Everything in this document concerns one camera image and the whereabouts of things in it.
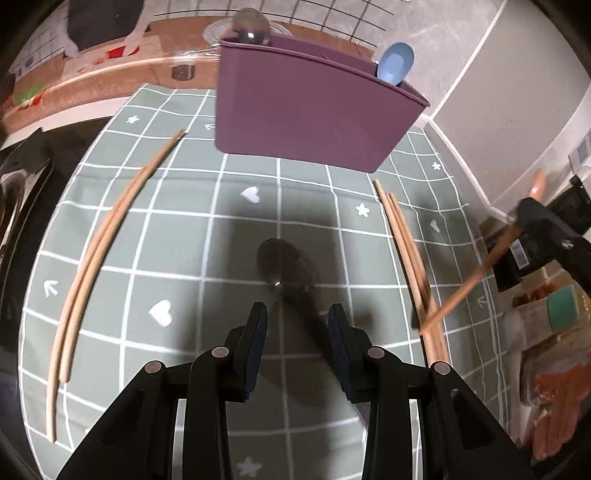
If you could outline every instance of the screw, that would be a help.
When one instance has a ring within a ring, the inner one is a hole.
[[[435,364],[435,371],[440,375],[447,375],[452,371],[452,368],[445,362],[437,362]]]
[[[230,353],[230,350],[228,350],[224,346],[217,346],[212,350],[212,355],[215,358],[224,358],[225,356],[228,356],[229,353]]]
[[[371,358],[382,358],[385,355],[385,353],[380,347],[373,346],[370,349],[368,349],[368,355]]]
[[[161,368],[162,364],[160,362],[157,360],[152,360],[146,364],[144,370],[146,370],[149,374],[155,374],[156,372],[159,372]]]

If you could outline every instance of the chopstick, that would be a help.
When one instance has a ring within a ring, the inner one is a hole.
[[[532,197],[534,200],[538,202],[544,196],[544,190],[546,186],[546,178],[542,172],[538,171],[534,174],[534,182],[532,188],[530,189],[529,197]],[[493,247],[490,254],[486,256],[486,258],[482,261],[481,265],[478,265],[472,275],[468,277],[468,279],[462,283],[462,285],[450,296],[448,299],[443,302],[441,308],[436,311],[434,314],[430,315],[424,325],[422,325],[419,333],[421,335],[425,334],[430,328],[434,325],[437,325],[443,320],[443,318],[450,314],[450,312],[457,307],[457,305],[464,299],[466,296],[472,291],[474,287],[478,284],[480,279],[486,274],[488,270],[492,268],[494,264],[496,264],[500,258],[505,254],[511,244],[519,238],[521,235],[522,229],[513,224],[509,225],[505,231],[501,234],[499,239],[497,240],[495,246]]]
[[[100,224],[80,267],[76,271],[62,307],[49,361],[46,433],[48,440],[52,443],[56,441],[56,400],[59,381],[66,383],[70,380],[74,347],[80,331],[82,316],[102,262],[131,204],[183,134],[183,130],[176,132],[172,139],[156,153],[150,163],[143,167],[126,186],[111,211]]]
[[[413,297],[413,303],[417,311],[419,324],[422,325],[427,318],[425,305],[431,304],[431,301],[434,303],[432,296],[428,293],[425,286],[427,276],[426,274],[421,273],[420,265],[422,265],[422,262],[418,256],[418,250],[416,250],[416,245],[414,244],[408,225],[406,224],[406,221],[403,220],[404,217],[400,207],[397,210],[395,199],[392,201],[392,199],[385,194],[379,180],[375,180],[375,187],[382,205],[384,206],[388,223],[392,230],[394,240],[396,241],[398,251],[400,252],[402,265],[408,278],[408,288]],[[429,365],[438,361],[449,363],[449,356],[447,354],[446,343],[441,327],[439,329],[433,329],[433,331],[429,331],[423,335],[423,344],[425,347],[427,363]]]

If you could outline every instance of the blue spoon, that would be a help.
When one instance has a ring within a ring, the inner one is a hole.
[[[399,42],[390,45],[378,62],[377,77],[380,80],[398,85],[413,67],[414,52],[410,45]]]

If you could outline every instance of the white heart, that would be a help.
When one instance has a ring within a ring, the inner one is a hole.
[[[150,308],[148,313],[154,318],[154,320],[158,322],[161,327],[167,327],[173,321],[173,317],[170,314],[169,300],[160,300],[156,305]]]
[[[258,187],[248,187],[240,195],[252,203],[259,203],[261,198],[258,196]]]
[[[439,227],[437,226],[437,222],[435,220],[431,220],[431,228],[435,230],[437,233],[440,232]]]

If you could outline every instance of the white arrow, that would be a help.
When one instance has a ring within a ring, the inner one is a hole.
[[[45,282],[43,282],[43,290],[45,290],[45,298],[47,298],[50,293],[52,295],[57,295],[57,290],[55,288],[53,288],[53,285],[57,285],[57,280],[45,280]]]

